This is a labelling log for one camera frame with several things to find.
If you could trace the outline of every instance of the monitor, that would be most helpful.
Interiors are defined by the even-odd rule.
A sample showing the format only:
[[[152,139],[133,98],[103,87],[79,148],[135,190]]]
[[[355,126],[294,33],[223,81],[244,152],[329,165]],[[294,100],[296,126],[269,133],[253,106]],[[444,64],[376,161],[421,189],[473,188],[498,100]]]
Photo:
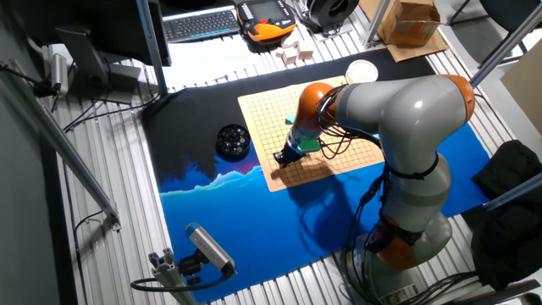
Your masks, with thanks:
[[[159,2],[148,4],[162,65],[170,66]],[[69,95],[131,102],[141,70],[100,52],[152,64],[135,0],[12,0],[11,8],[36,44],[66,45],[77,66]]]

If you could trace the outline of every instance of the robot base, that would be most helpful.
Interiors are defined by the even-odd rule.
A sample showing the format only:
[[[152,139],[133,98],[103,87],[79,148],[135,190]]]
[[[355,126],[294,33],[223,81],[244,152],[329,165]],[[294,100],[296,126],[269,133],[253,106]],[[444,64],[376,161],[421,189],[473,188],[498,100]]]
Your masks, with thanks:
[[[364,257],[363,246],[367,236],[359,236],[356,239],[356,247],[353,252],[346,254],[346,272],[356,287],[351,289],[360,290],[362,261],[365,263],[365,275],[368,278],[368,288],[378,296],[380,301],[386,305],[394,305],[416,296],[419,292],[425,291],[428,287],[418,268],[411,268],[404,271],[396,271],[384,265],[375,254],[368,252]],[[360,298],[355,304],[365,304]]]

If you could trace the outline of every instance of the wooden block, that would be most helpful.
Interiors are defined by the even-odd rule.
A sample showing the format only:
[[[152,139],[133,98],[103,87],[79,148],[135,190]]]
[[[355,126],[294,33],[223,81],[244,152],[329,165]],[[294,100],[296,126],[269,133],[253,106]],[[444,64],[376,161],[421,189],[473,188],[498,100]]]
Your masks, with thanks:
[[[297,58],[298,59],[311,59],[312,58],[312,45],[310,42],[299,41],[297,43]]]
[[[274,51],[274,56],[281,58],[282,54],[285,53],[285,50],[282,47],[277,47],[277,49]]]
[[[301,38],[297,35],[297,33],[292,32],[287,37],[282,38],[280,41],[280,46],[283,49],[287,49],[289,47],[296,47],[297,43],[301,40]]]
[[[294,64],[297,59],[297,50],[293,47],[289,47],[284,49],[284,53],[282,54],[282,61],[285,62],[285,65],[288,64]]]

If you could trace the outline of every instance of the wooden board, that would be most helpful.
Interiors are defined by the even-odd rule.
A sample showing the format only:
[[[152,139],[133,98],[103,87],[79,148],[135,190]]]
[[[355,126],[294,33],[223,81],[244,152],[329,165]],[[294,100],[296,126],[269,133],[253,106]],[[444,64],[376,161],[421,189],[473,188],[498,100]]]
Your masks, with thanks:
[[[346,83],[344,76],[320,81],[332,86]],[[365,140],[354,140],[346,152],[331,160],[325,158],[320,150],[309,153],[301,160],[289,164],[285,169],[279,169],[273,154],[282,150],[286,135],[290,130],[291,125],[285,123],[286,117],[296,114],[299,96],[309,84],[311,82],[238,99],[270,191],[299,186],[384,161],[384,156],[376,145]],[[340,141],[340,138],[327,135],[322,135],[321,139],[326,143]],[[330,148],[336,150],[337,145],[331,145]]]

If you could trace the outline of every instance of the metal grating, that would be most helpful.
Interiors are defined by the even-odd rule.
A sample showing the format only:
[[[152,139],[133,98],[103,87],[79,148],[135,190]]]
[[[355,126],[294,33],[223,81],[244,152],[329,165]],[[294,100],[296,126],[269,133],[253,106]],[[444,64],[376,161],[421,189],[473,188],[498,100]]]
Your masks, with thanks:
[[[299,25],[296,31],[304,40],[314,44],[315,52],[313,59],[298,61],[288,66],[266,47],[260,53],[249,53],[239,36],[222,38],[233,40],[234,45],[239,48],[238,51],[246,53],[246,61],[252,65],[219,80],[186,84],[185,87],[212,86],[254,75],[321,63],[364,51],[360,37],[364,36],[364,27],[367,27],[368,21],[360,8],[356,9],[348,22],[352,31],[325,42],[318,42],[303,25]],[[462,75],[467,78],[471,76],[453,50],[429,55],[428,61],[439,74]],[[144,69],[142,78],[156,83],[152,69],[141,63],[125,61],[121,64],[142,67]],[[146,100],[145,90],[141,88],[140,94],[134,97],[134,105],[141,105],[142,101]],[[60,126],[66,126],[91,105],[90,101],[61,102],[54,117]],[[104,114],[126,107],[97,102],[92,106],[91,113]],[[493,110],[490,103],[482,100],[477,101],[470,124],[490,155],[502,142],[513,138],[500,115]],[[147,254],[161,252],[163,248],[171,247],[154,180],[147,139],[137,112],[125,111],[101,117],[96,121],[87,121],[74,132],[70,132],[69,139],[102,184],[105,192],[115,201],[123,225],[119,233],[108,230],[102,227],[108,222],[104,222],[103,216],[99,215],[81,226],[77,238],[83,265],[82,274],[77,269],[74,237],[69,237],[80,304],[85,303],[81,280],[85,282],[87,300],[90,304],[176,304],[169,294],[145,293],[130,289],[132,280],[151,277],[151,265],[147,261]],[[70,211],[73,211],[76,223],[88,214],[97,212],[99,207],[69,169],[65,172],[64,179],[64,166],[60,157],[58,163],[67,215],[66,225],[71,228],[74,224],[69,216]],[[436,258],[419,266],[428,285],[447,275],[474,268],[469,247],[472,237],[470,230],[461,216],[454,217],[451,223],[454,235],[445,250]],[[470,284],[454,293],[461,295],[479,287],[477,283]],[[330,256],[320,258],[277,279],[211,302],[226,305],[297,303],[319,305],[359,302],[350,299],[346,285]]]

